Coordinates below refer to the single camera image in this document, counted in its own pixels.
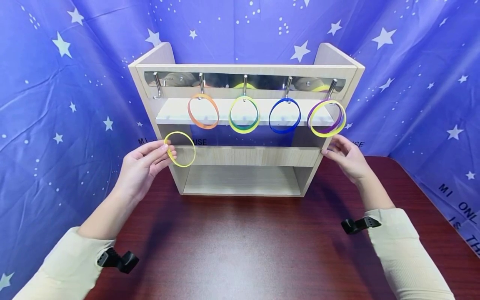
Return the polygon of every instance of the fabric backdrop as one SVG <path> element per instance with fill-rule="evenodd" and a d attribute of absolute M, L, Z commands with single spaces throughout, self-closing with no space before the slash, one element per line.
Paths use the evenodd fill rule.
<path fill-rule="evenodd" d="M 312 64 L 329 42 L 366 66 L 342 131 L 396 159 L 480 255 L 478 0 L 4 0 L 0 299 L 105 198 L 153 130 L 127 65 Z"/>

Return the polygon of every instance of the blue ring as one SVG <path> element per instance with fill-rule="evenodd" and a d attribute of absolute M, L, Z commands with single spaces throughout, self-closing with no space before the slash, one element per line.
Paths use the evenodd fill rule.
<path fill-rule="evenodd" d="M 285 130 L 278 130 L 278 129 L 275 129 L 275 128 L 272 127 L 272 124 L 270 123 L 270 117 L 272 116 L 272 112 L 273 112 L 273 110 L 275 109 L 275 107 L 276 107 L 278 104 L 280 104 L 280 103 L 282 103 L 282 102 L 286 102 L 286 101 L 290 101 L 290 102 L 294 103 L 294 104 L 297 106 L 297 108 L 299 109 L 299 118 L 298 118 L 298 120 L 295 122 L 295 124 L 293 124 L 290 128 L 287 128 L 287 129 L 285 129 Z M 301 119 L 301 112 L 300 112 L 300 106 L 299 106 L 299 104 L 298 104 L 295 100 L 293 100 L 292 98 L 283 98 L 283 99 L 280 99 L 277 103 L 275 103 L 275 104 L 273 105 L 272 109 L 270 110 L 270 114 L 268 115 L 268 125 L 270 126 L 270 129 L 271 129 L 273 132 L 279 133 L 279 134 L 285 134 L 285 133 L 289 133 L 289 132 L 294 131 L 295 128 L 300 124 L 300 119 Z"/>

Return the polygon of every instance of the orange ring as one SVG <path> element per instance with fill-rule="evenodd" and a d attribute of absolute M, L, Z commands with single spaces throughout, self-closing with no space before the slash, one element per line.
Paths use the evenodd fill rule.
<path fill-rule="evenodd" d="M 213 123 L 212 125 L 202 124 L 197 119 L 195 119 L 195 117 L 192 115 L 192 110 L 190 109 L 190 103 L 191 103 L 192 100 L 198 99 L 198 98 L 207 99 L 210 103 L 212 103 L 213 107 L 215 108 L 216 122 Z M 195 95 L 193 95 L 190 98 L 190 101 L 188 101 L 187 110 L 188 110 L 188 115 L 190 116 L 190 119 L 192 120 L 192 122 L 200 128 L 213 129 L 213 128 L 216 127 L 216 125 L 218 125 L 218 121 L 220 121 L 220 113 L 218 112 L 218 106 L 216 105 L 215 101 L 213 101 L 213 99 L 209 95 L 206 95 L 206 94 L 195 94 Z"/>

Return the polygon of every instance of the black wrist strap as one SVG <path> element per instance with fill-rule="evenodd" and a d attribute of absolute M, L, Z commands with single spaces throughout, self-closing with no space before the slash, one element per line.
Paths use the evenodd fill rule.
<path fill-rule="evenodd" d="M 347 234 L 356 234 L 367 228 L 379 227 L 382 224 L 372 217 L 366 216 L 360 220 L 346 219 L 342 221 L 342 228 Z"/>
<path fill-rule="evenodd" d="M 120 257 L 112 247 L 105 250 L 96 263 L 105 268 L 115 267 L 120 272 L 128 274 L 135 268 L 139 261 L 140 259 L 130 251 L 127 251 L 127 253 Z"/>

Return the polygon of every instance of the forearm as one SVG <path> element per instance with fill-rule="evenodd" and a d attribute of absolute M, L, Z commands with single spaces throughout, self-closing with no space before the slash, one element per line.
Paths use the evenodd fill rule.
<path fill-rule="evenodd" d="M 454 299 L 405 211 L 399 208 L 375 209 L 365 215 L 382 224 L 368 229 L 368 234 L 397 299 Z"/>
<path fill-rule="evenodd" d="M 97 259 L 113 247 L 136 204 L 112 191 L 80 227 L 65 233 L 14 299 L 83 299 L 102 271 Z"/>
<path fill-rule="evenodd" d="M 395 208 L 384 186 L 373 171 L 369 170 L 369 174 L 360 179 L 356 185 L 365 211 Z"/>
<path fill-rule="evenodd" d="M 97 240 L 113 240 L 132 214 L 137 202 L 115 189 L 78 229 L 78 234 Z"/>
<path fill-rule="evenodd" d="M 78 227 L 71 228 L 13 299 L 82 300 L 102 271 L 97 259 L 114 242 L 87 239 L 78 234 Z"/>

